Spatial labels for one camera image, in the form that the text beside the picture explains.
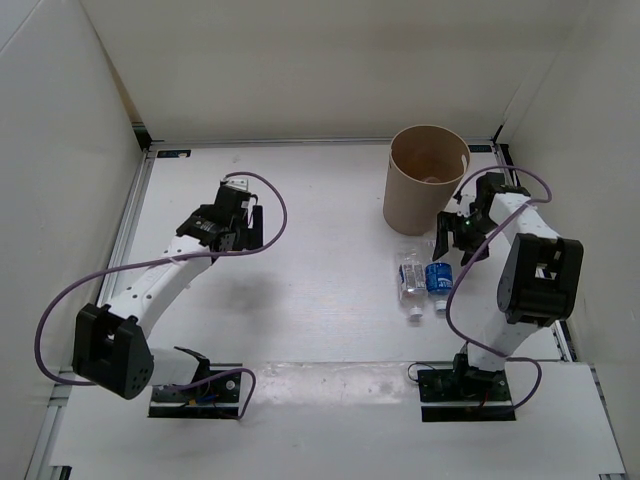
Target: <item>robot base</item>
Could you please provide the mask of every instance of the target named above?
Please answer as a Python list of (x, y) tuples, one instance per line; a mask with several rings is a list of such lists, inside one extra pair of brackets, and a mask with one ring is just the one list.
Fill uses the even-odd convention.
[(419, 370), (423, 422), (513, 421), (511, 393), (504, 373), (488, 390), (461, 392), (452, 369)]
[[(209, 375), (241, 366), (211, 365)], [(228, 420), (230, 416), (238, 415), (241, 377), (242, 374), (237, 373), (214, 380), (203, 385), (197, 392), (153, 387), (148, 417)]]

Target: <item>cylindrical container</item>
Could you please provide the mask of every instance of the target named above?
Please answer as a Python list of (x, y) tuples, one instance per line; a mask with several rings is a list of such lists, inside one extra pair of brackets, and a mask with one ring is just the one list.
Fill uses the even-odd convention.
[(458, 135), (434, 125), (409, 127), (391, 142), (382, 213), (405, 235), (432, 230), (467, 171), (471, 153)]

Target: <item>white bottle cap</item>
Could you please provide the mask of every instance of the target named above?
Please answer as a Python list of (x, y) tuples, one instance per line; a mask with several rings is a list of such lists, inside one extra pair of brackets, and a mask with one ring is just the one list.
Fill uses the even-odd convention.
[(436, 300), (436, 312), (437, 313), (445, 313), (447, 311), (447, 301), (446, 300)]
[(411, 307), (409, 309), (411, 320), (420, 320), (422, 318), (422, 309), (420, 307)]

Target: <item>white wall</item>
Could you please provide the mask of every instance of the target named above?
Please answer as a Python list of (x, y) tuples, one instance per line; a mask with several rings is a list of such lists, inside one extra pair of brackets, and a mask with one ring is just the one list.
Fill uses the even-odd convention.
[[(106, 263), (141, 154), (79, 3), (41, 0), (26, 21), (29, 2), (0, 3), (12, 15), (0, 14), (0, 478), (12, 480), (24, 476), (52, 387), (34, 361), (37, 320)], [(90, 290), (47, 329), (52, 368)]]
[(512, 142), (551, 183), (545, 218), (581, 240), (571, 318), (594, 362), (627, 468), (640, 476), (640, 2), (594, 1)]
[(416, 123), (489, 138), (587, 5), (82, 1), (156, 140), (392, 136)]

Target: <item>purple cable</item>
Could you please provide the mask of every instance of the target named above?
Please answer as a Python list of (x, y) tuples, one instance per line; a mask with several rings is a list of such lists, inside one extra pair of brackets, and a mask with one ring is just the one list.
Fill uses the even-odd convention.
[[(487, 352), (493, 353), (494, 355), (496, 355), (498, 357), (507, 358), (507, 355), (505, 355), (504, 353), (502, 353), (502, 352), (500, 352), (500, 351), (498, 351), (498, 350), (496, 350), (494, 348), (491, 348), (488, 345), (485, 345), (485, 344), (479, 342), (478, 340), (475, 340), (475, 339), (469, 337), (468, 335), (462, 333), (460, 330), (458, 330), (458, 328), (453, 324), (453, 320), (451, 320), (451, 305), (453, 303), (453, 297), (455, 296), (456, 292), (458, 291), (458, 288), (460, 287), (460, 284), (462, 283), (462, 280), (464, 280), (464, 278), (467, 276), (467, 273), (469, 273), (469, 270), (471, 269), (473, 264), (478, 260), (478, 257), (484, 251), (484, 249), (489, 246), (491, 241), (494, 238), (496, 238), (498, 236), (498, 234), (500, 232), (502, 232), (506, 228), (507, 225), (509, 225), (509, 223), (511, 223), (515, 218), (517, 218), (518, 215), (520, 215), (527, 208), (529, 208), (530, 205), (533, 205), (535, 203), (549, 203), (551, 201), (551, 199), (553, 198), (553, 195), (551, 193), (551, 188), (549, 187), (547, 182), (545, 182), (537, 174), (531, 172), (530, 170), (527, 170), (526, 168), (515, 167), (513, 165), (503, 165), (503, 166), (496, 165), (494, 167), (481, 168), (480, 170), (478, 170), (478, 171), (474, 172), (473, 174), (471, 174), (467, 179), (465, 179), (465, 181), (462, 182), (462, 185), (460, 185), (460, 188), (458, 189), (458, 191), (461, 192), (462, 189), (464, 188), (464, 186), (467, 183), (469, 183), (469, 181), (472, 178), (478, 176), (481, 173), (487, 172), (489, 170), (496, 170), (496, 169), (500, 169), (500, 170), (515, 170), (515, 171), (522, 172), (522, 173), (525, 173), (527, 175), (530, 175), (531, 177), (535, 178), (540, 183), (540, 185), (542, 185), (542, 187), (545, 189), (545, 191), (547, 193), (547, 198), (531, 198), (531, 199), (527, 200), (515, 212), (513, 212), (511, 215), (509, 215), (509, 217), (507, 217), (507, 219), (504, 222), (502, 222), (500, 225), (498, 225), (489, 234), (489, 236), (482, 243), (482, 245), (480, 245), (480, 247), (478, 247), (478, 249), (475, 251), (475, 253), (471, 256), (471, 259), (469, 260), (469, 262), (462, 268), (462, 271), (460, 272), (460, 275), (458, 275), (458, 278), (456, 279), (455, 283), (453, 284), (453, 287), (451, 288), (451, 292), (449, 293), (449, 298), (447, 299), (446, 318), (447, 318), (447, 325), (449, 325), (449, 328), (451, 329), (451, 331), (453, 333), (455, 333), (458, 337), (462, 338), (463, 340), (465, 340), (466, 342), (468, 342), (468, 343), (470, 343), (472, 345), (475, 345), (476, 347), (482, 348), (482, 349), (486, 350)], [(508, 362), (529, 362), (529, 363), (532, 363), (536, 367), (537, 377), (536, 377), (536, 381), (535, 381), (531, 391), (520, 402), (518, 402), (517, 404), (513, 405), (508, 410), (500, 411), (501, 414), (507, 413), (509, 411), (514, 411), (517, 408), (520, 408), (525, 403), (527, 403), (529, 400), (531, 400), (531, 398), (538, 391), (538, 387), (540, 387), (540, 383), (542, 382), (542, 367), (540, 366), (540, 363), (538, 363), (533, 358), (512, 357), (512, 358), (508, 358), (507, 361)]]
[[(267, 187), (269, 187), (271, 189), (271, 191), (278, 198), (278, 201), (280, 202), (280, 206), (282, 207), (282, 226), (280, 227), (280, 230), (278, 231), (278, 233), (276, 233), (276, 235), (269, 242), (267, 242), (266, 244), (264, 244), (260, 248), (256, 248), (255, 250), (245, 250), (245, 251), (241, 251), (241, 252), (187, 253), (187, 254), (184, 254), (184, 255), (176, 255), (175, 257), (159, 258), (159, 259), (156, 259), (156, 260), (149, 260), (147, 262), (131, 263), (129, 265), (120, 265), (118, 267), (106, 268), (106, 269), (100, 270), (98, 272), (90, 273), (89, 275), (86, 275), (86, 276), (82, 277), (81, 279), (76, 280), (71, 285), (69, 285), (64, 290), (62, 290), (58, 295), (56, 295), (56, 297), (51, 301), (51, 303), (49, 303), (49, 305), (47, 305), (47, 308), (42, 313), (42, 316), (40, 317), (40, 321), (38, 322), (38, 327), (36, 328), (36, 335), (35, 335), (35, 339), (34, 339), (34, 343), (33, 343), (33, 351), (34, 351), (35, 358), (36, 358), (36, 364), (38, 365), (38, 368), (44, 374), (44, 376), (46, 376), (47, 378), (53, 380), (54, 382), (62, 384), (62, 385), (76, 385), (76, 386), (94, 385), (92, 382), (86, 382), (86, 381), (80, 381), (80, 380), (69, 380), (69, 379), (60, 377), (58, 375), (55, 375), (44, 364), (44, 360), (42, 359), (42, 352), (40, 351), (41, 343), (42, 343), (42, 332), (44, 330), (45, 324), (47, 323), (47, 319), (49, 318), (49, 315), (51, 315), (51, 312), (53, 311), (53, 309), (56, 307), (56, 305), (58, 305), (58, 303), (60, 303), (60, 301), (64, 297), (66, 297), (69, 293), (71, 293), (73, 290), (75, 290), (76, 288), (80, 287), (81, 285), (84, 285), (85, 283), (90, 282), (91, 280), (94, 280), (96, 278), (101, 278), (101, 277), (104, 277), (106, 275), (109, 275), (111, 273), (123, 272), (125, 270), (135, 270), (135, 269), (138, 269), (138, 268), (156, 267), (158, 265), (164, 265), (166, 263), (171, 263), (171, 262), (174, 262), (174, 261), (189, 260), (191, 258), (202, 258), (202, 257), (210, 257), (210, 258), (244, 257), (244, 256), (247, 256), (247, 255), (255, 255), (256, 253), (264, 252), (265, 250), (267, 250), (269, 247), (271, 247), (274, 243), (276, 243), (280, 239), (280, 237), (284, 233), (285, 228), (287, 227), (288, 214), (287, 214), (287, 206), (286, 206), (286, 204), (284, 202), (284, 198), (282, 198), (282, 195), (280, 194), (278, 189), (276, 187), (274, 187), (271, 182), (269, 182), (267, 179), (265, 179), (261, 175), (258, 175), (257, 173), (252, 173), (252, 172), (233, 172), (233, 173), (229, 173), (228, 175), (226, 175), (225, 179), (226, 178), (230, 178), (230, 177), (253, 177), (253, 178), (257, 178), (258, 180), (260, 180), (262, 183), (264, 183)], [(251, 396), (253, 395), (253, 390), (255, 389), (256, 377), (255, 377), (254, 373), (251, 370), (247, 369), (247, 368), (238, 368), (238, 369), (234, 369), (234, 370), (241, 371), (241, 372), (249, 374), (251, 376), (252, 380), (253, 380), (253, 386), (251, 387), (251, 390), (250, 390), (249, 395), (247, 397), (247, 400), (245, 402), (245, 406), (244, 406), (244, 408), (242, 410), (242, 413), (238, 417), (238, 418), (242, 418), (242, 416), (244, 415), (244, 411), (246, 410), (247, 405), (249, 403), (249, 400), (251, 399)], [(230, 372), (233, 372), (233, 370), (228, 370), (226, 372), (219, 373), (218, 375), (221, 375), (221, 376), (230, 375), (231, 374)], [(179, 390), (186, 390), (188, 388), (192, 388), (192, 387), (201, 385), (202, 383), (205, 383), (207, 381), (211, 381), (212, 379), (214, 379), (214, 377), (217, 377), (217, 376), (214, 375), (213, 377), (201, 380), (200, 382), (194, 382), (194, 383), (189, 384), (189, 385), (174, 386), (173, 388), (176, 388), (176, 389), (179, 389)]]

